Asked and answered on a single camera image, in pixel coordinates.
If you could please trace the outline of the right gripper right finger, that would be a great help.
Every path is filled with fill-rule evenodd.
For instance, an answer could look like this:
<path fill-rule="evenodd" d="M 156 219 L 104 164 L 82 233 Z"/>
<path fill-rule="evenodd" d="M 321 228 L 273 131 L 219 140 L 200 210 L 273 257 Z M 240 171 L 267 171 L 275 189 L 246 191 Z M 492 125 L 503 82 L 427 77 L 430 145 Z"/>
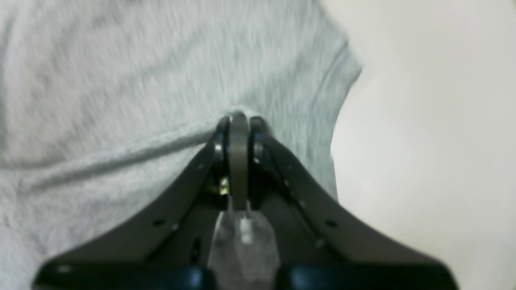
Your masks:
<path fill-rule="evenodd" d="M 250 119 L 249 198 L 272 225 L 280 266 L 276 290 L 456 290 L 443 262 L 362 222 Z"/>

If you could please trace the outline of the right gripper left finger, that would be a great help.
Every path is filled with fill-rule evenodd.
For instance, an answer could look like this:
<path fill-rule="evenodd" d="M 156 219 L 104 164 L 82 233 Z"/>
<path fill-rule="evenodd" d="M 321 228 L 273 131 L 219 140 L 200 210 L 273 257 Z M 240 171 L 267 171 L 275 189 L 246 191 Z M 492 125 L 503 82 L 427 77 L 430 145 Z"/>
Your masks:
<path fill-rule="evenodd" d="M 215 290 L 210 246 L 227 199 L 218 193 L 225 170 L 230 118 L 176 180 L 147 207 L 114 229 L 50 259 L 34 290 Z"/>

